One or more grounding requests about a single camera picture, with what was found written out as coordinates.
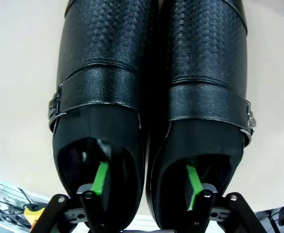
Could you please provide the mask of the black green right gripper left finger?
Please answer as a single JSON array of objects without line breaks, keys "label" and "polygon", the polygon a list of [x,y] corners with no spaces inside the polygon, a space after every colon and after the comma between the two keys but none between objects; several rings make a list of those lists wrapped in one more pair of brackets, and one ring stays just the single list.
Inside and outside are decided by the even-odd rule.
[{"label": "black green right gripper left finger", "polygon": [[71,233],[79,223],[85,223],[90,233],[106,233],[106,213],[102,194],[109,176],[109,164],[100,162],[94,182],[81,186],[80,192],[69,198],[54,195],[44,209],[33,233]]}]

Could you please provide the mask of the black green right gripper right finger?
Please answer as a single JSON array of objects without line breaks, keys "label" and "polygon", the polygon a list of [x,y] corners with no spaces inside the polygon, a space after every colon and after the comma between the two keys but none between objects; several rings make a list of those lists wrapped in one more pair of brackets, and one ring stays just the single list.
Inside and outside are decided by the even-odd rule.
[{"label": "black green right gripper right finger", "polygon": [[215,221],[225,233],[263,232],[262,224],[240,193],[233,192],[223,197],[204,189],[196,169],[193,166],[186,168],[193,192],[188,207],[192,223],[185,232],[204,233],[210,221]]}]

